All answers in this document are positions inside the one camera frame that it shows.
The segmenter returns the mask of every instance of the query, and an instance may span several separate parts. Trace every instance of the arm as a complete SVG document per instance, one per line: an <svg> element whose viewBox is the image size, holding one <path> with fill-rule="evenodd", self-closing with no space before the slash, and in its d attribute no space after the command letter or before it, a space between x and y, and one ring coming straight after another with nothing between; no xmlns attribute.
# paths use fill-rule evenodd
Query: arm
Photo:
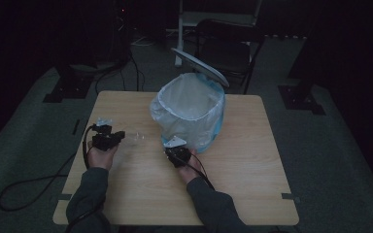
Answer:
<svg viewBox="0 0 373 233"><path fill-rule="evenodd" d="M190 159L189 165L198 171L201 170L194 156ZM238 217L231 196L212 190L187 166L179 168L179 172L186 183L186 190L192 198L195 211L209 232L252 232Z"/></svg>
<svg viewBox="0 0 373 233"><path fill-rule="evenodd" d="M105 200L109 170L118 147L107 151L92 148L88 152L89 169L84 172L81 185L66 209L69 232L111 232L111 224L102 213ZM84 214L89 214L78 223L73 222Z"/></svg>

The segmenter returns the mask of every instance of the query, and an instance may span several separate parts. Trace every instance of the gray carpet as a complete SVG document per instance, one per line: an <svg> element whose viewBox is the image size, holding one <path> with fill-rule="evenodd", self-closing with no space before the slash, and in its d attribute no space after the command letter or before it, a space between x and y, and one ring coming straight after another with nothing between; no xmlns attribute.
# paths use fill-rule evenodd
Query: gray carpet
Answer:
<svg viewBox="0 0 373 233"><path fill-rule="evenodd" d="M292 193L299 199L297 228L278 226L288 232L373 232L373 176L346 123L327 90L314 86L313 95L326 112L315 116L308 111L286 110L277 85L297 84L288 72L303 41L266 41L259 55L249 94L264 101ZM166 46L133 46L138 68L145 74L144 91L159 89L180 73L185 65L174 66L174 55ZM192 52L186 43L185 51ZM98 89L136 90L135 67L128 63L120 72L103 79ZM9 183L53 175L76 151L96 99L95 83L86 99L64 99L43 103L58 75L49 70L30 89L11 120L0 133L0 191ZM231 88L228 93L240 93ZM80 121L73 134L77 120ZM67 174L70 164L62 171ZM30 207L17 212L0 211L0 232L63 232L52 214L65 178L56 179ZM31 200L47 182L26 184L8 193L3 203L19 206ZM257 232L277 230L275 226L254 227Z"/></svg>

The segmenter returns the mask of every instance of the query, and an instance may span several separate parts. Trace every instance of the trash can lid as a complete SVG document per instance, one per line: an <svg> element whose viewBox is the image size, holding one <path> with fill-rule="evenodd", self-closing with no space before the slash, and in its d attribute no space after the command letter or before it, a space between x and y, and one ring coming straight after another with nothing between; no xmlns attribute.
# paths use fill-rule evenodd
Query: trash can lid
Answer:
<svg viewBox="0 0 373 233"><path fill-rule="evenodd" d="M193 69L199 71L200 73L206 75L211 80L220 83L223 86L229 87L229 82L226 80L225 76L220 73L220 71L212 68L211 66L205 64L204 62L198 60L196 57L189 55L181 50L171 49L176 55L178 55L182 60L189 63L189 66Z"/></svg>

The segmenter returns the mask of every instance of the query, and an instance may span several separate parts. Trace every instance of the chair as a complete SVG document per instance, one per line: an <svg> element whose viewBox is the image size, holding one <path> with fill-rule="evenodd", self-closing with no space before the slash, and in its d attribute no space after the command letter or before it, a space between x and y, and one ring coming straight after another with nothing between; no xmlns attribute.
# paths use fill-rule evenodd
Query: chair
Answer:
<svg viewBox="0 0 373 233"><path fill-rule="evenodd" d="M252 24L210 18L200 21L195 33L195 56L226 77L238 78L240 85L245 83L244 94L247 94L264 35Z"/></svg>

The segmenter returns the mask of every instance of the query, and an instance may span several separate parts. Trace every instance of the person's left hand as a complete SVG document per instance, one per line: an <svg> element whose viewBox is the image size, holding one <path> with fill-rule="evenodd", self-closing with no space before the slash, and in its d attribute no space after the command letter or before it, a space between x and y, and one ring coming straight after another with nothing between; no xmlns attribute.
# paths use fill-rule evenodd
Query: person's left hand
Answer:
<svg viewBox="0 0 373 233"><path fill-rule="evenodd" d="M98 167L106 170L111 170L114 154L118 150L118 146L107 151L100 150L92 146L92 142L88 142L89 152L87 153L87 162L89 167Z"/></svg>

